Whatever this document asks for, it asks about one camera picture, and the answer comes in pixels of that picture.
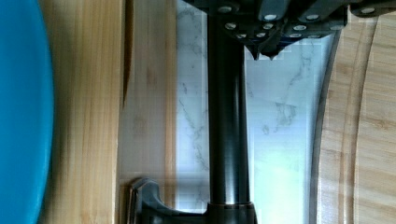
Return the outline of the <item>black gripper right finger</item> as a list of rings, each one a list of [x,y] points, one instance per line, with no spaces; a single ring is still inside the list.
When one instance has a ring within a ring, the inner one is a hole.
[[[373,18],[395,11],[395,0],[262,0],[262,21],[276,28],[262,54],[275,57],[303,38],[322,38],[347,25],[347,12]]]

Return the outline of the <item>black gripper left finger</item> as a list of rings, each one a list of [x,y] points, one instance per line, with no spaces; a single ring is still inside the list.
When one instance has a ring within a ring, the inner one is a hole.
[[[275,57],[287,44],[282,35],[289,0],[183,0],[218,21],[219,27],[244,45],[255,60]]]

